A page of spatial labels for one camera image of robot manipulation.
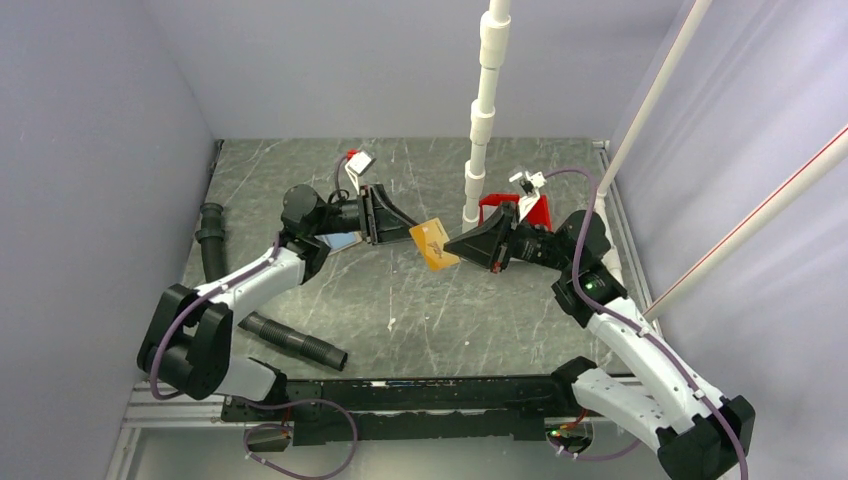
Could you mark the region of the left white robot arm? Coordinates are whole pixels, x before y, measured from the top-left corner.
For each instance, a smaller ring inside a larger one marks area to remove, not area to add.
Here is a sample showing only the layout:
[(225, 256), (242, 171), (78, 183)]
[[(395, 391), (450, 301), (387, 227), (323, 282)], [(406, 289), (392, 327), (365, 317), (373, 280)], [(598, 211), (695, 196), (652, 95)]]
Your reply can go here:
[[(279, 417), (288, 402), (287, 377), (233, 353), (238, 324), (321, 270), (331, 251), (322, 236), (359, 231), (373, 244), (393, 243), (408, 239), (417, 224), (381, 184), (362, 186), (354, 200), (334, 202), (298, 184), (284, 195), (281, 221), (271, 247), (251, 263), (196, 288), (174, 284), (163, 292), (137, 355), (155, 399), (235, 396), (261, 419)], [(161, 392), (161, 383), (172, 393)]]

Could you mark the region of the gold VIP credit card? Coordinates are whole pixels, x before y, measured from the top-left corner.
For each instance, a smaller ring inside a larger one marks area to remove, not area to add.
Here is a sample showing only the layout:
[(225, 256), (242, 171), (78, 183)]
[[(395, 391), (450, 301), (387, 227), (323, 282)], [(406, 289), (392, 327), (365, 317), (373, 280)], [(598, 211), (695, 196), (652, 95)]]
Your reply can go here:
[(440, 271), (460, 263), (460, 258), (444, 250), (450, 240), (439, 218), (432, 218), (409, 229), (410, 236), (431, 271)]

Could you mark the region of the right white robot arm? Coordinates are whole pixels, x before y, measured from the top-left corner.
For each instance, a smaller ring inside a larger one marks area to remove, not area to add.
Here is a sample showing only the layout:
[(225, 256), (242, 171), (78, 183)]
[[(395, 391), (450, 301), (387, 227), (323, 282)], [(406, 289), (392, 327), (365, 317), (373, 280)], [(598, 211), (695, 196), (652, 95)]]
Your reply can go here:
[(732, 469), (748, 478), (753, 406), (742, 395), (723, 394), (658, 336), (602, 263), (610, 248), (604, 222), (591, 210), (574, 212), (550, 231), (521, 220), (510, 203), (442, 247), (493, 273), (513, 260), (558, 271), (551, 289), (561, 310), (616, 354), (646, 390), (640, 394), (577, 357), (551, 375), (557, 411), (574, 415), (584, 408), (615, 422), (655, 453), (671, 479), (720, 479)]

